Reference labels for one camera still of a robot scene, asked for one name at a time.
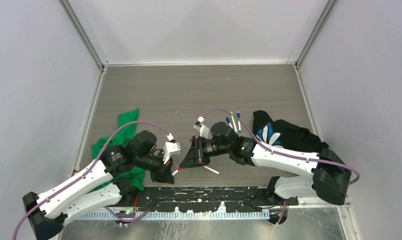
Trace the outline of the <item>blue capped white pen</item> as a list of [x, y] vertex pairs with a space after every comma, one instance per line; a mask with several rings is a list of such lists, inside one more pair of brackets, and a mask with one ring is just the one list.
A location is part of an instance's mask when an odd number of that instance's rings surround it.
[[237, 111], [238, 132], [241, 132], [240, 112]]

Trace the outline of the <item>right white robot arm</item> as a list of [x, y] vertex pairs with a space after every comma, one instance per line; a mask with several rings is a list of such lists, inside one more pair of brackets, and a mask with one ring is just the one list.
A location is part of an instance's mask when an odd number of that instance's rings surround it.
[[345, 203], [352, 170], [330, 149], [321, 153], [299, 152], [260, 142], [258, 138], [239, 136], [224, 122], [208, 129], [194, 125], [200, 134], [192, 137], [181, 169], [203, 167], [211, 157], [228, 155], [240, 165], [270, 167], [293, 173], [293, 177], [274, 176], [267, 186], [266, 198], [272, 205], [281, 205], [295, 197], [314, 197], [333, 205]]

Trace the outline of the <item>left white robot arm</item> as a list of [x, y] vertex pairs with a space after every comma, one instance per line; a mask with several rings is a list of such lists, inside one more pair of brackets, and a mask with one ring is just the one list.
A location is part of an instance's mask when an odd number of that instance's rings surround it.
[[46, 192], [29, 192], [22, 201], [33, 233], [38, 240], [48, 240], [78, 217], [112, 205], [127, 207], [135, 202], [137, 188], [119, 175], [138, 167], [150, 171], [154, 182], [173, 184], [172, 156], [181, 152], [175, 140], [156, 148], [157, 138], [142, 131], [124, 144], [101, 151], [84, 170]]

